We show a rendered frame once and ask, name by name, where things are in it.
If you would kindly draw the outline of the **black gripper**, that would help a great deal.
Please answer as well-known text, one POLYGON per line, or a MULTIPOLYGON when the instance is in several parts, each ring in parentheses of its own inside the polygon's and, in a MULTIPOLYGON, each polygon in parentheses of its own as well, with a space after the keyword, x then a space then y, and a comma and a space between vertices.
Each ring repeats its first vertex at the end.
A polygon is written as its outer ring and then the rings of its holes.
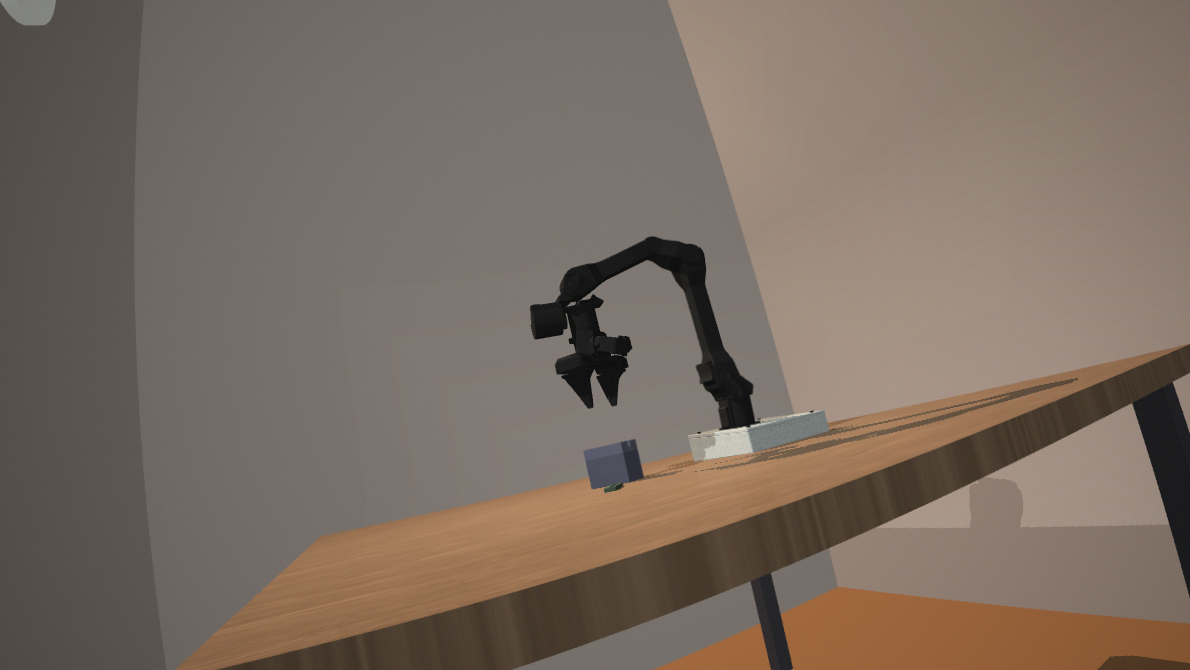
POLYGON ((610 353, 602 351, 589 355, 589 338, 591 336, 602 336, 602 333, 605 332, 601 332, 599 326, 574 331, 571 333, 572 338, 568 340, 569 344, 574 344, 576 353, 562 357, 555 363, 556 374, 563 375, 560 378, 566 381, 588 409, 593 408, 590 378, 594 369, 599 374, 596 376, 599 384, 613 407, 616 406, 619 378, 626 371, 625 368, 628 368, 627 358, 621 355, 610 356, 610 353))

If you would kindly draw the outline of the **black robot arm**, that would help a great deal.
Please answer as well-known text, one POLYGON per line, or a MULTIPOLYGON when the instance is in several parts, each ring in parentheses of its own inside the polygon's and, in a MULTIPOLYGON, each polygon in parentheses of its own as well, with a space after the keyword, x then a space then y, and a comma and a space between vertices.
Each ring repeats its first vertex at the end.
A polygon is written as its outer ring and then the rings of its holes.
MULTIPOLYGON (((563 328, 568 327, 566 317, 571 333, 578 328, 599 326, 595 308, 600 308, 605 301, 594 294, 590 299, 581 299, 606 280, 646 259, 672 271, 675 280, 685 292, 702 353, 701 364, 696 365, 699 384, 703 384, 704 390, 712 393, 719 403, 722 427, 719 431, 743 428, 754 424, 750 397, 754 386, 739 375, 735 362, 724 349, 704 286, 704 253, 696 245, 649 237, 606 259, 569 269, 560 281, 560 295, 556 302, 530 306, 534 339, 563 336, 563 328), (571 302, 576 303, 568 306, 571 302)), ((627 356, 631 349, 628 336, 607 337, 602 333, 591 336, 588 343, 589 355, 602 351, 627 356)))

